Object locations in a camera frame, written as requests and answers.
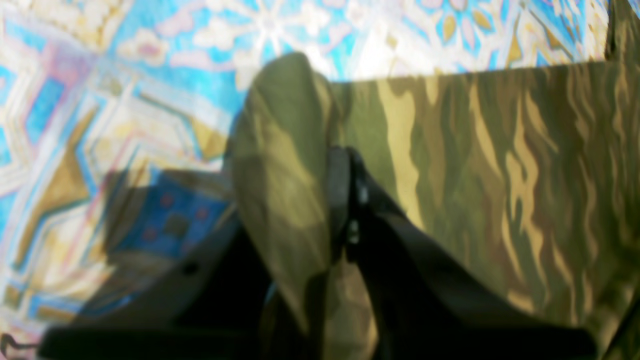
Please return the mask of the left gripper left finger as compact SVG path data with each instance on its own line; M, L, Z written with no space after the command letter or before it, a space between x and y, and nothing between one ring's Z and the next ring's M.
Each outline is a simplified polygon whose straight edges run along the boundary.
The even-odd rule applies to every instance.
M237 212L132 300L45 332L39 360L258 360L271 278Z

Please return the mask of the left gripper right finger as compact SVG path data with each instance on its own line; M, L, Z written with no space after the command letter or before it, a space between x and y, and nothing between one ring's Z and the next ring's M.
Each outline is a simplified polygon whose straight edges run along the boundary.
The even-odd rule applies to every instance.
M331 257L365 282L375 360L594 360L586 330L515 309L418 230L353 148L327 153Z

